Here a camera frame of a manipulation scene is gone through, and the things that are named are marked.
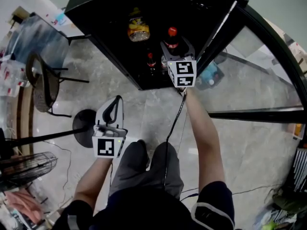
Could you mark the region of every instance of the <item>black shirt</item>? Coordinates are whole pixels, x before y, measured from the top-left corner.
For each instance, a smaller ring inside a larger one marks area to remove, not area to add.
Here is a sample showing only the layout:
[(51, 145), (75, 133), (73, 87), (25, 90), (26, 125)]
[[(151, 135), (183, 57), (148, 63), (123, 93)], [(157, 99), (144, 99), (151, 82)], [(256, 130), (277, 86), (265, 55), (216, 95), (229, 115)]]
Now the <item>black shirt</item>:
[(70, 229), (70, 218), (70, 221), (76, 221), (80, 230), (233, 230), (234, 217), (232, 193), (223, 182), (213, 182), (205, 186), (191, 213), (184, 204), (163, 190), (133, 187), (114, 193), (109, 198), (107, 207), (94, 217), (93, 210), (87, 203), (81, 200), (73, 201), (63, 211), (53, 229)]

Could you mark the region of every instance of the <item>gray marble tile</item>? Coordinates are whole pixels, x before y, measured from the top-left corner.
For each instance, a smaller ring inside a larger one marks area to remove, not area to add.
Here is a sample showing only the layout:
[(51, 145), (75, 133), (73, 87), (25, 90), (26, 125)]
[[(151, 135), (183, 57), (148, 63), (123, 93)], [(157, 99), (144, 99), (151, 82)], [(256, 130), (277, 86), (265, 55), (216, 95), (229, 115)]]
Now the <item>gray marble tile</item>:
[(225, 75), (220, 83), (204, 91), (195, 88), (208, 111), (288, 107), (300, 104), (294, 87), (282, 82), (273, 71), (267, 74), (230, 58), (218, 67)]
[[(219, 119), (213, 119), (213, 122), (219, 134), (226, 184), (233, 193), (283, 183), (298, 141), (293, 140), (282, 125)], [(181, 178), (185, 184), (183, 191), (197, 188), (198, 155), (189, 116), (178, 157)], [(233, 196), (237, 228), (252, 228), (255, 217), (265, 206), (264, 200), (270, 189), (257, 189)], [(196, 192), (183, 193), (181, 198)], [(183, 203), (191, 209), (196, 199), (189, 198)]]
[[(166, 140), (177, 115), (182, 97), (174, 89), (139, 91), (113, 64), (88, 40), (72, 42), (64, 66), (69, 68), (63, 76), (89, 80), (90, 83), (65, 81), (54, 112), (76, 115), (80, 110), (97, 110), (107, 99), (117, 94), (124, 101), (124, 127), (128, 129), (124, 144), (142, 138), (152, 156), (157, 145)], [(270, 75), (263, 75), (247, 66), (227, 60), (221, 66), (225, 74), (217, 87), (197, 91), (208, 110), (236, 110), (287, 106), (295, 102), (292, 90)], [(53, 117), (34, 111), (34, 136), (71, 130), (73, 118)], [(262, 185), (278, 184), (285, 178), (297, 141), (283, 131), (279, 124), (213, 120), (220, 138), (226, 183), (232, 192), (242, 192)], [(180, 159), (180, 173), (184, 190), (198, 187), (198, 155), (187, 109), (182, 113), (170, 138)], [(42, 196), (48, 196), (50, 208), (70, 198), (79, 179), (94, 162), (92, 149), (83, 148), (74, 136), (52, 140), (62, 148), (72, 151), (69, 181), (64, 191), (69, 153), (50, 144), (34, 144), (34, 152), (51, 151), (58, 157), (58, 164), (42, 180), (35, 180), (35, 187)], [(114, 176), (120, 158), (113, 161)], [(104, 209), (109, 191), (110, 172), (99, 195), (96, 211)], [(251, 229), (255, 216), (263, 207), (263, 200), (270, 189), (259, 189), (234, 196), (237, 228)], [(183, 193), (182, 198), (194, 193)], [(196, 198), (184, 201), (188, 208)]]
[[(182, 97), (172, 88), (152, 90), (148, 93), (141, 126), (141, 137), (145, 140), (151, 155), (160, 143), (166, 141), (181, 102)], [(187, 109), (184, 106), (169, 139), (177, 151), (186, 113)]]

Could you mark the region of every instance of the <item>chair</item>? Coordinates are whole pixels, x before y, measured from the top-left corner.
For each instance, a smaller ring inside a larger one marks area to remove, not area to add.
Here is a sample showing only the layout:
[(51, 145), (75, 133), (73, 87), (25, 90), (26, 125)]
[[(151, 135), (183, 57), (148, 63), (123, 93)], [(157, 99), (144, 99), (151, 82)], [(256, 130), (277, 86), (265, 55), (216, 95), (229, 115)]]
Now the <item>chair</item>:
[[(34, 61), (37, 60), (40, 64), (42, 74), (33, 75), (32, 67)], [(53, 116), (71, 117), (70, 115), (54, 114), (52, 105), (57, 99), (59, 93), (59, 84), (65, 80), (75, 82), (85, 82), (86, 80), (63, 78), (60, 73), (56, 74), (54, 70), (68, 70), (68, 68), (51, 68), (41, 58), (41, 56), (35, 52), (29, 54), (27, 64), (25, 67), (26, 76), (34, 88), (33, 100), (36, 109), (42, 113), (49, 113)]]

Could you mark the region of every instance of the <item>round table base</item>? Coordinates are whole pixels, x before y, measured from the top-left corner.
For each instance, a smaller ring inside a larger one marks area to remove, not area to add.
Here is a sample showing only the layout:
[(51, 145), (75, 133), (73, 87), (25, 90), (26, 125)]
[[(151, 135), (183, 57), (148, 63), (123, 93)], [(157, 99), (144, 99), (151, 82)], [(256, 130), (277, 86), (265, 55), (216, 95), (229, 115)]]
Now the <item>round table base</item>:
[(93, 148), (92, 136), (94, 134), (94, 125), (96, 112), (91, 109), (85, 109), (77, 113), (73, 119), (72, 129), (89, 127), (87, 131), (74, 134), (76, 140), (81, 146)]

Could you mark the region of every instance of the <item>black shelf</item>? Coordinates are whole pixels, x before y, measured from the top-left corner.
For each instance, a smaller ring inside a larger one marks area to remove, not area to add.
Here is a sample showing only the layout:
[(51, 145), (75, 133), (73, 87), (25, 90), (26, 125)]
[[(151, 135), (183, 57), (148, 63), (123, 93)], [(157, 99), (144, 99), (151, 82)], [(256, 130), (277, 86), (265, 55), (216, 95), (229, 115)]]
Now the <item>black shelf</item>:
[[(140, 90), (171, 87), (163, 74), (160, 42), (168, 28), (195, 48), (196, 57), (211, 40), (234, 0), (70, 0), (65, 14)], [(127, 35), (129, 14), (138, 7), (149, 25), (150, 39), (132, 42)], [(147, 48), (156, 59), (156, 72), (147, 66)]]

